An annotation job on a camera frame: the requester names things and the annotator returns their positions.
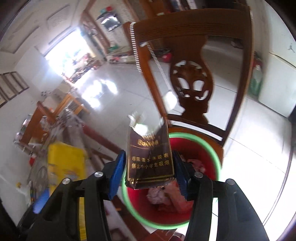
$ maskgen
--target chair seat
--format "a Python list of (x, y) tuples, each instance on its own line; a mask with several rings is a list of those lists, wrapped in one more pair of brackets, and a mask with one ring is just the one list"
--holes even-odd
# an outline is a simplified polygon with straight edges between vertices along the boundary
[(183, 133), (189, 133), (189, 134), (192, 134), (192, 135), (195, 135), (195, 136), (198, 136), (200, 138), (202, 138), (203, 140), (205, 140), (207, 143), (210, 144), (210, 146), (215, 150), (215, 152), (217, 153), (218, 157), (219, 157), (219, 160), (220, 160), (220, 163), (222, 165), (222, 162), (223, 162), (223, 147), (220, 146), (216, 141), (214, 141), (212, 138), (210, 138), (209, 136), (201, 133), (201, 132), (198, 132), (196, 130), (192, 130), (192, 129), (188, 129), (188, 128), (185, 128), (185, 127), (169, 127), (168, 128), (168, 132), (169, 133), (174, 133), (174, 132), (183, 132)]

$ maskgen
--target tile floor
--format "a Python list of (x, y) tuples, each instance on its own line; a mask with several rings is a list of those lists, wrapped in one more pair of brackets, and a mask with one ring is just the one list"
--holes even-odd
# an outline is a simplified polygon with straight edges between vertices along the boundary
[[(206, 116), (210, 124), (225, 129), (236, 97), (242, 50), (233, 48), (228, 39), (210, 39), (202, 54), (213, 73), (215, 84)], [(168, 75), (169, 65), (161, 65)], [(151, 69), (164, 95), (168, 89), (154, 62), (151, 62)], [(151, 128), (159, 123), (156, 105), (135, 65), (104, 64), (98, 70), (86, 73), (76, 86), (93, 107), (85, 121), (125, 150), (127, 115), (135, 111), (143, 113), (143, 123)], [(171, 113), (180, 115), (182, 111), (183, 108), (177, 105)], [(290, 133), (291, 126), (286, 118), (246, 96), (224, 146), (221, 180), (233, 178), (238, 183), (261, 221), (272, 208), (286, 172)], [(97, 148), (115, 157), (104, 147)], [(210, 240), (215, 240), (217, 215), (218, 205), (214, 203)], [(276, 236), (270, 234), (270, 240), (276, 240)]]

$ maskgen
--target ceiling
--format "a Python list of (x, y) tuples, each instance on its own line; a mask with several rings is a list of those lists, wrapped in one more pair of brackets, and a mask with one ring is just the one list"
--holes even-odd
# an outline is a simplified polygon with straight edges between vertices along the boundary
[(18, 56), (32, 46), (43, 55), (78, 25), (89, 0), (31, 0), (16, 16), (0, 51)]

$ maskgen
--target blue gripper pad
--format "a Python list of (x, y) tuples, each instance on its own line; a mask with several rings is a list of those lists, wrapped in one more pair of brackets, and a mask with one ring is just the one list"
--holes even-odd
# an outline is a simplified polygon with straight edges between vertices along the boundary
[(188, 171), (186, 170), (186, 167), (184, 166), (184, 163), (182, 162), (182, 159), (177, 151), (172, 151), (173, 154), (173, 161), (174, 161), (174, 167), (175, 167), (175, 178), (177, 179), (180, 192), (182, 196), (187, 199), (188, 197), (188, 181), (190, 179), (190, 176), (188, 174)]
[(113, 174), (109, 179), (109, 193), (108, 193), (109, 200), (112, 200), (113, 197), (117, 194), (125, 166), (126, 166), (126, 152), (124, 150), (121, 150), (121, 152), (119, 153), (119, 155), (115, 160), (115, 168), (114, 168)]

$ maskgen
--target yellow object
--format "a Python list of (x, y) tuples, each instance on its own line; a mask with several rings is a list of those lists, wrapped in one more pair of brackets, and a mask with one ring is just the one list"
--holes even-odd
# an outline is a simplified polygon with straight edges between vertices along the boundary
[[(55, 142), (49, 146), (47, 161), (50, 195), (66, 177), (72, 181), (86, 178), (85, 154), (80, 148)], [(85, 240), (84, 198), (79, 198), (79, 230), (80, 239)]]

